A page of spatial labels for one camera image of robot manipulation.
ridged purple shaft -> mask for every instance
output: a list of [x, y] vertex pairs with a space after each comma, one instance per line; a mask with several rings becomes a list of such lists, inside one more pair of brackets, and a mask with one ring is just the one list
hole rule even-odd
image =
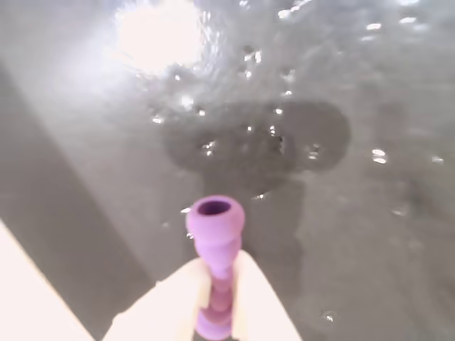
[[196, 331], [207, 340], [224, 340], [231, 334], [232, 264], [242, 247], [245, 212], [231, 197], [212, 195], [195, 202], [186, 215], [194, 246], [210, 269], [210, 305], [198, 316]]

purple object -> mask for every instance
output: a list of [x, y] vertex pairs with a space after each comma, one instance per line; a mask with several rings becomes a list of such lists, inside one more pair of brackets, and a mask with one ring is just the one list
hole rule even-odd
[[210, 305], [199, 312], [196, 330], [207, 340], [224, 340], [232, 327], [232, 264], [242, 247], [245, 212], [231, 197], [212, 195], [194, 203], [186, 227], [210, 269]]

hole opening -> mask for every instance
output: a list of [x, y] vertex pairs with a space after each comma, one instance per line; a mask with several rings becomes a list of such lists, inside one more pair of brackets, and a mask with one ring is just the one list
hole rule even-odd
[[225, 201], [207, 201], [198, 208], [201, 215], [220, 215], [230, 210], [230, 203]]

water droplet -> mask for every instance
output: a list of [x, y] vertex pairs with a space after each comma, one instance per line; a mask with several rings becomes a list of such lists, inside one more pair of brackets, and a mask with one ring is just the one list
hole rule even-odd
[[405, 16], [400, 20], [400, 23], [406, 24], [406, 23], [415, 23], [417, 21], [417, 18], [415, 16]]
[[439, 165], [444, 165], [444, 159], [439, 156], [432, 156], [432, 162], [438, 163]]
[[382, 27], [381, 23], [370, 23], [367, 25], [367, 31], [376, 31]]
[[160, 116], [155, 115], [152, 118], [150, 118], [150, 122], [155, 123], [155, 124], [161, 124], [161, 123], [163, 123], [163, 119]]
[[335, 314], [333, 311], [330, 311], [330, 310], [327, 310], [327, 311], [324, 311], [321, 315], [321, 317], [327, 321], [327, 322], [330, 322], [330, 323], [333, 323], [333, 321], [335, 320]]
[[385, 151], [383, 151], [382, 149], [373, 149], [371, 152], [373, 153], [374, 162], [381, 164], [387, 163], [388, 157]]
[[181, 104], [185, 109], [191, 109], [194, 105], [194, 99], [188, 95], [184, 95], [181, 98]]
[[279, 108], [279, 107], [276, 107], [275, 109], [273, 109], [273, 112], [277, 115], [283, 115], [283, 109]]
[[321, 146], [319, 144], [312, 144], [311, 146], [307, 146], [305, 149], [310, 160], [316, 160], [321, 152]]
[[204, 144], [202, 146], [202, 150], [203, 150], [203, 153], [206, 155], [206, 156], [211, 156], [213, 155], [213, 149], [215, 148], [215, 142], [214, 141], [211, 141], [209, 142], [208, 144]]
[[293, 82], [296, 78], [296, 70], [291, 69], [290, 67], [286, 67], [282, 69], [280, 72], [281, 78], [283, 78], [286, 82]]

white surface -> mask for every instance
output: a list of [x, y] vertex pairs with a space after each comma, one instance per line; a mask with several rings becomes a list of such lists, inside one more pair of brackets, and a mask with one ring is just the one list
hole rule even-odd
[[0, 220], [0, 340], [92, 340]]

